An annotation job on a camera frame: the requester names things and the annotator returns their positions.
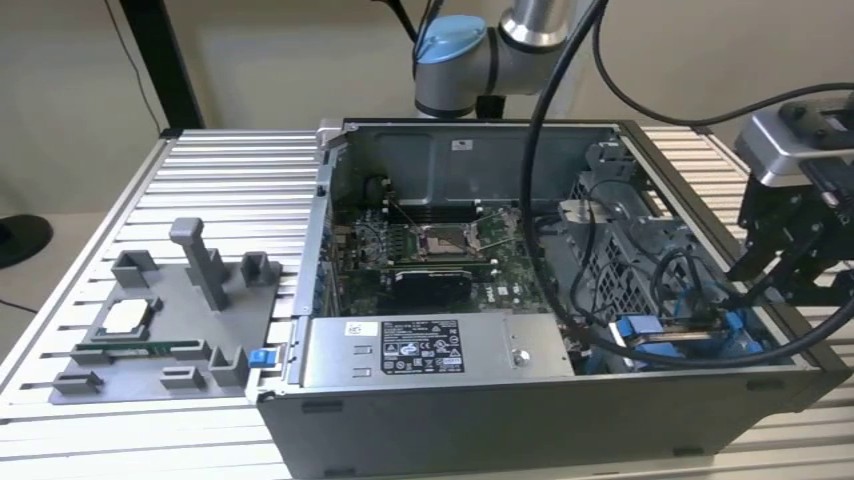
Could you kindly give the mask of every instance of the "white wall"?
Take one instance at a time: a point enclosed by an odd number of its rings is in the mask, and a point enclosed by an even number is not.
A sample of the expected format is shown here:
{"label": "white wall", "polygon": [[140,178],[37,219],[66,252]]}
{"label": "white wall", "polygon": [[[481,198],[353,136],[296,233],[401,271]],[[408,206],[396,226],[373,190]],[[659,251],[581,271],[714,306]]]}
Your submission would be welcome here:
{"label": "white wall", "polygon": [[[417,19],[423,1],[404,3]],[[508,4],[455,0],[443,13],[493,24]],[[166,6],[209,127],[312,128],[323,117],[413,113],[411,43],[381,3]],[[0,10],[0,212],[105,210],[156,136],[102,2],[0,0]],[[508,112],[531,105],[512,99]]]}
{"label": "white wall", "polygon": [[[800,86],[854,81],[851,19],[851,0],[612,0],[604,63],[642,104],[707,117]],[[588,53],[569,113],[643,118],[607,91]],[[731,141],[742,123],[715,131]]]}
{"label": "white wall", "polygon": [[100,0],[0,0],[0,213],[105,210],[154,138]]}
{"label": "white wall", "polygon": [[[423,0],[404,4],[417,17]],[[445,13],[493,24],[508,4],[448,0]],[[412,113],[411,44],[380,3],[166,5],[208,126],[312,128],[323,117]],[[0,0],[0,11],[0,212],[106,210],[154,131],[101,0]],[[716,113],[779,89],[852,79],[852,13],[851,0],[613,0],[605,61],[650,106]],[[568,112],[632,116],[579,60]],[[508,116],[532,103],[511,99]]]}
{"label": "white wall", "polygon": [[[413,21],[421,0],[403,2]],[[505,0],[451,0],[443,14],[495,24]],[[312,128],[343,116],[411,116],[411,43],[368,0],[172,0],[176,35],[205,119],[240,128]],[[531,98],[513,99],[524,115]]]}

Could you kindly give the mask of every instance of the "motherboard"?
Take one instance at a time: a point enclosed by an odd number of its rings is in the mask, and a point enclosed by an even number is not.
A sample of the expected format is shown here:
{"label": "motherboard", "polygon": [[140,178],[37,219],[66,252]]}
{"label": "motherboard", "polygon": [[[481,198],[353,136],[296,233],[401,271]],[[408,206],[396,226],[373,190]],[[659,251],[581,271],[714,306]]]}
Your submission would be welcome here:
{"label": "motherboard", "polygon": [[513,206],[385,203],[335,227],[341,315],[544,313]]}

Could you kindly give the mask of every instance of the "sticker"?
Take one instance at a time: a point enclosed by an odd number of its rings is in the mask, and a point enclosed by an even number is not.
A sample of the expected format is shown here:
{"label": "sticker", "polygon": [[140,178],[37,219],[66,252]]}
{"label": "sticker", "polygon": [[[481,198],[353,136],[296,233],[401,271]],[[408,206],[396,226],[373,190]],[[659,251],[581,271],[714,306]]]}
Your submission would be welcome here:
{"label": "sticker", "polygon": [[385,375],[465,371],[456,320],[383,322],[381,344]]}
{"label": "sticker", "polygon": [[375,337],[379,333],[376,322],[347,322],[344,335],[348,337]]}
{"label": "sticker", "polygon": [[451,150],[457,152],[457,151],[465,151],[465,150],[471,150],[472,148],[475,148],[475,141],[473,140],[451,140]]}

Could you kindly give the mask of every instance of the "blue clip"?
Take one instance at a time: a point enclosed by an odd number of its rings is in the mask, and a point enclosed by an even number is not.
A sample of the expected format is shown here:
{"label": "blue clip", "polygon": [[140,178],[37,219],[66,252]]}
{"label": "blue clip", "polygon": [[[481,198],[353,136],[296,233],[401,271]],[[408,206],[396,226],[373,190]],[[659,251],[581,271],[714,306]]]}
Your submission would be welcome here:
{"label": "blue clip", "polygon": [[276,366],[276,351],[259,348],[249,353],[249,368],[272,368]]}

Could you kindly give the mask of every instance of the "aluminum extrusion table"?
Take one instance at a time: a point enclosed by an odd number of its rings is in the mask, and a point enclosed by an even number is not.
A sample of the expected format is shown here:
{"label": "aluminum extrusion table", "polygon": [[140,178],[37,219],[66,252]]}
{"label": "aluminum extrusion table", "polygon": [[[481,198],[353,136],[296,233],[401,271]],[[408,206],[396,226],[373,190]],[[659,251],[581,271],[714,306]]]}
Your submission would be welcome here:
{"label": "aluminum extrusion table", "polygon": [[[644,129],[736,238],[746,167],[716,138]],[[0,367],[0,478],[289,478],[247,398],[53,406],[49,382],[113,286],[121,250],[181,261],[172,219],[197,216],[205,242],[235,260],[264,250],[284,265],[267,342],[287,340],[313,195],[315,132],[197,130],[160,140]],[[832,309],[802,308],[812,323]],[[831,338],[854,365],[854,323]],[[273,372],[255,370],[249,385]],[[252,397],[249,388],[247,397]],[[854,380],[806,412],[764,419],[712,458],[587,465],[445,478],[704,480],[854,478]]]}

